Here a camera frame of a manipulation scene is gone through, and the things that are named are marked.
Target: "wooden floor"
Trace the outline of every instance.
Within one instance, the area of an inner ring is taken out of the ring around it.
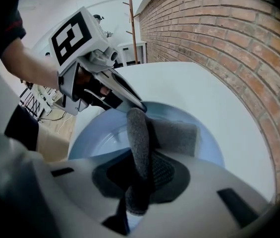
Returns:
[[[56,99],[60,98],[61,94],[57,92]],[[76,117],[69,113],[65,113],[56,107],[53,107],[52,111],[46,115],[45,111],[40,117],[39,123],[43,124],[51,131],[58,133],[64,139],[71,139],[71,135],[75,126]]]

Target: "white side table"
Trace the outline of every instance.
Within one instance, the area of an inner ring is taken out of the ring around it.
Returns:
[[[125,57],[124,51],[125,51],[125,49],[129,49],[129,48],[132,48],[132,47],[133,47],[133,42],[120,43],[118,45],[118,49],[119,49],[119,52],[121,54],[123,67],[126,67],[126,57]],[[145,41],[137,41],[136,42],[136,47],[142,47],[142,49],[141,49],[142,54],[139,58],[140,58],[141,63],[147,63],[147,60],[146,60],[146,42]]]

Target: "black sleeve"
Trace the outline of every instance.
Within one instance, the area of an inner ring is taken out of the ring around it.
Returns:
[[[0,57],[12,41],[26,34],[17,6],[18,1],[0,11]]]

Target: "finger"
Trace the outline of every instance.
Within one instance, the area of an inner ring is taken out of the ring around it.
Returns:
[[[103,86],[103,87],[101,87],[101,89],[100,89],[100,93],[102,94],[102,95],[108,95],[109,94],[109,92],[110,92],[110,89],[109,88],[107,88],[107,87],[105,87],[105,86]]]

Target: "black rectangular strip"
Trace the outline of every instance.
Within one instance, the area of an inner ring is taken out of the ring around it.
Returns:
[[[64,169],[58,169],[58,170],[51,171],[53,177],[59,177],[59,176],[62,176],[62,175],[65,175],[65,174],[68,174],[71,172],[74,172],[74,169],[64,168]]]
[[[232,188],[219,190],[217,194],[241,228],[249,225],[259,217]]]

